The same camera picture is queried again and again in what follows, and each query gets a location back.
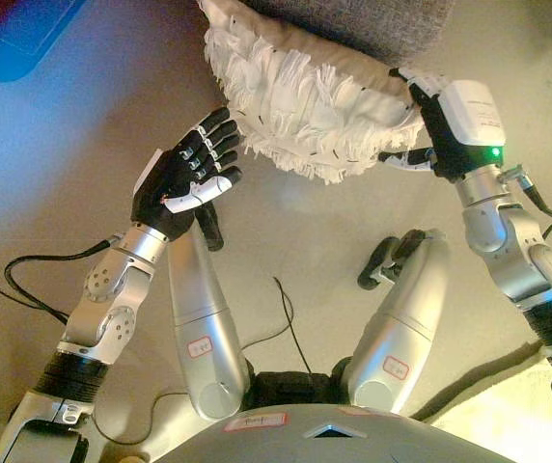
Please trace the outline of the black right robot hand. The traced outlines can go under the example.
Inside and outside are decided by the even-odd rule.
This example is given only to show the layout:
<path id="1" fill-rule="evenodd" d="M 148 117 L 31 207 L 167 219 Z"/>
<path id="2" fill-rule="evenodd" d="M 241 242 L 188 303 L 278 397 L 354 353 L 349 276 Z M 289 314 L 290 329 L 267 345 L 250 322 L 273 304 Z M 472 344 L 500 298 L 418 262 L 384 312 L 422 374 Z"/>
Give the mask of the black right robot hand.
<path id="1" fill-rule="evenodd" d="M 432 171 L 455 182 L 488 165 L 502 166 L 506 134 L 489 88 L 475 80 L 448 81 L 409 68 L 392 68 L 420 110 L 427 148 L 383 151 L 378 160 L 405 171 Z"/>

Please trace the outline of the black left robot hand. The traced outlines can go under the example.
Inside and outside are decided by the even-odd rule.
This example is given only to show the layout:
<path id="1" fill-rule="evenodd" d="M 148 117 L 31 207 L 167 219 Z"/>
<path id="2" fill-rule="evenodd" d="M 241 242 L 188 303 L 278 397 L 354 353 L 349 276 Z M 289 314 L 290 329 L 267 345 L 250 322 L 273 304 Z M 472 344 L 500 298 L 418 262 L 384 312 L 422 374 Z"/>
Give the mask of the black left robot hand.
<path id="1" fill-rule="evenodd" d="M 159 150 L 133 189 L 130 220 L 174 241 L 195 220 L 195 209 L 241 180 L 234 163 L 240 142 L 236 121 L 226 107 L 192 126 L 168 150 Z"/>

